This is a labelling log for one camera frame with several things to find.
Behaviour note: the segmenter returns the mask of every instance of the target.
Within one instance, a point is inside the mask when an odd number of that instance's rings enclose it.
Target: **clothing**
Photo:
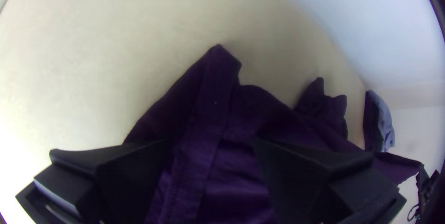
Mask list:
[[[395,133],[389,108],[372,90],[367,91],[365,95],[363,118],[366,150],[387,152],[395,146]]]
[[[276,223],[251,140],[362,152],[347,141],[346,97],[313,82],[291,110],[267,91],[240,85],[241,64],[211,48],[136,123],[125,142],[170,138],[173,150],[146,223]],[[373,166],[399,184],[420,163],[376,156]]]

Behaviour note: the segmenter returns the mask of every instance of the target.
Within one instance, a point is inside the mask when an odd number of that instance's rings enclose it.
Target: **light blue fabric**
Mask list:
[[[390,147],[395,146],[395,133],[393,128],[393,120],[391,118],[391,112],[385,101],[380,98],[374,91],[369,90],[369,96],[372,101],[379,108],[379,130],[383,138],[383,145],[381,146],[382,152],[387,152]]]

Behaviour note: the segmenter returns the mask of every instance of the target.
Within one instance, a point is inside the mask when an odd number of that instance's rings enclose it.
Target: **black cable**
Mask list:
[[[414,212],[414,215],[411,216],[411,218],[409,217],[409,214],[413,211],[413,209],[414,209],[415,207],[418,207],[418,206],[419,206],[419,203],[418,203],[417,205],[415,205],[414,207],[411,208],[411,210],[409,211],[408,216],[407,216],[407,220],[408,220],[408,221],[412,221],[412,220],[414,219],[414,217],[418,216],[418,214],[419,214],[418,210],[419,210],[419,209],[417,208],[417,209],[416,209],[416,212]]]

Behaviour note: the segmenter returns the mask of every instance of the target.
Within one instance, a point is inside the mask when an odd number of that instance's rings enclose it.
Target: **cream-colored surface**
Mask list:
[[[14,196],[52,148],[119,144],[208,48],[242,63],[243,84],[287,105],[316,77],[346,94],[362,142],[363,85],[325,33],[289,0],[8,0],[0,14],[0,212],[30,219]]]

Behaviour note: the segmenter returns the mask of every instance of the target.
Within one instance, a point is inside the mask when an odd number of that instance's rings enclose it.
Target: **purple fabric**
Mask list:
[[[317,79],[291,110],[267,91],[241,86],[241,64],[211,48],[136,123],[125,141],[171,138],[174,148],[146,217],[153,223],[276,223],[250,138],[362,152],[347,141],[346,97]],[[399,184],[418,162],[388,154],[374,166]]]

